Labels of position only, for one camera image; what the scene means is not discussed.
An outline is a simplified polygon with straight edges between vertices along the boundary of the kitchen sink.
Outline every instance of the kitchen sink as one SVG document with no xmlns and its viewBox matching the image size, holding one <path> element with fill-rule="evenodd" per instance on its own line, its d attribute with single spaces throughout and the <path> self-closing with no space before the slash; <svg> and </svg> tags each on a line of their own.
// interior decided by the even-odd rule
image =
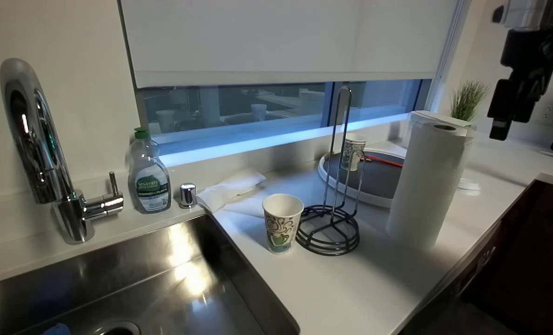
<svg viewBox="0 0 553 335">
<path fill-rule="evenodd" d="M 299 334 L 210 219 L 0 282 L 0 334 Z"/>
</svg>

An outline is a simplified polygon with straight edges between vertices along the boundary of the window sill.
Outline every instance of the window sill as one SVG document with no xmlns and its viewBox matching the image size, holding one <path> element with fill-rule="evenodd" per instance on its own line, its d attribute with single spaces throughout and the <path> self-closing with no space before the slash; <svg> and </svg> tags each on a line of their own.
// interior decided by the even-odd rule
<svg viewBox="0 0 553 335">
<path fill-rule="evenodd" d="M 405 120 L 409 120 L 409 114 L 387 116 L 387 118 L 366 120 L 366 122 L 353 122 L 348 125 L 348 131 L 361 131 L 361 129 L 389 125 L 389 124 L 405 122 Z M 165 168 L 176 168 L 176 166 L 184 166 L 184 165 L 193 165 L 193 163 L 202 163 L 202 161 L 212 161 L 212 159 L 221 159 L 221 157 L 230 157 L 230 155 L 240 155 L 240 153 L 249 153 L 249 152 L 258 152 L 258 150 L 268 150 L 268 148 L 277 148 L 277 146 L 286 146 L 286 144 L 308 142 L 308 140 L 327 139 L 327 137 L 331 137 L 331 127 L 277 135 L 277 137 L 236 142 L 236 144 L 227 144 L 227 146 L 212 146 L 212 148 L 202 148 L 202 150 L 180 152 L 180 153 L 161 155 L 160 161 L 163 163 Z"/>
</svg>

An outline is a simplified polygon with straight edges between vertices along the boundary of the window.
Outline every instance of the window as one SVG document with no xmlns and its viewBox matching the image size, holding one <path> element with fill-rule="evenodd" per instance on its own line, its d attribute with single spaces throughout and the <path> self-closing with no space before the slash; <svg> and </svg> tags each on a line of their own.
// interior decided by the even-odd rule
<svg viewBox="0 0 553 335">
<path fill-rule="evenodd" d="M 429 81 L 349 83 L 349 122 L 422 109 Z M 137 90 L 143 125 L 160 155 L 327 127 L 340 85 L 264 85 Z"/>
</svg>

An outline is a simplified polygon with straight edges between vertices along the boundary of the paper towel roll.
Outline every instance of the paper towel roll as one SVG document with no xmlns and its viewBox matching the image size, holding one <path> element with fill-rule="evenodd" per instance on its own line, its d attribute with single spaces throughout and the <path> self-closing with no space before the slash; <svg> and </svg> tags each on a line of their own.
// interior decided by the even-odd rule
<svg viewBox="0 0 553 335">
<path fill-rule="evenodd" d="M 433 246 L 459 183 L 470 137 L 463 129 L 413 118 L 400 183 L 389 209 L 387 233 L 402 246 Z"/>
</svg>

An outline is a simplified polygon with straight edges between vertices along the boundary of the paper cup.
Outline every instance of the paper cup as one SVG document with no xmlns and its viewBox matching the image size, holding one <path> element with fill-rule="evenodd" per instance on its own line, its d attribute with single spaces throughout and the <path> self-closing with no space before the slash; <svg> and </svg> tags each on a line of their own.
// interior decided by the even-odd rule
<svg viewBox="0 0 553 335">
<path fill-rule="evenodd" d="M 288 194 L 273 194 L 262 202 L 264 230 L 269 250 L 282 252 L 292 246 L 303 206 Z"/>
</svg>

